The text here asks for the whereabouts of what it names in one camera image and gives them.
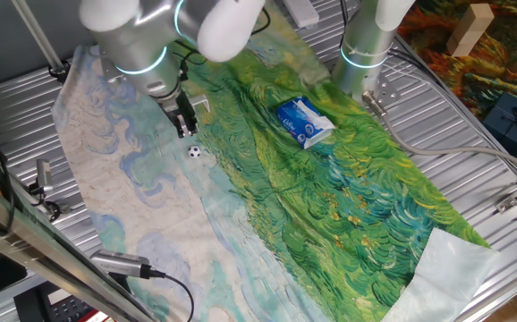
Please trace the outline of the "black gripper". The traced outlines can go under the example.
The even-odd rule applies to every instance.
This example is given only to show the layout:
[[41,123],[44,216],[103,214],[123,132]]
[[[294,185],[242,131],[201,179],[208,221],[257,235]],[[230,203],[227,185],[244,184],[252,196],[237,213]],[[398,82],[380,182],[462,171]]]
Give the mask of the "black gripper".
[[178,89],[166,97],[157,97],[167,118],[176,127],[178,137],[184,138],[187,133],[194,135],[198,132],[197,117],[187,94]]

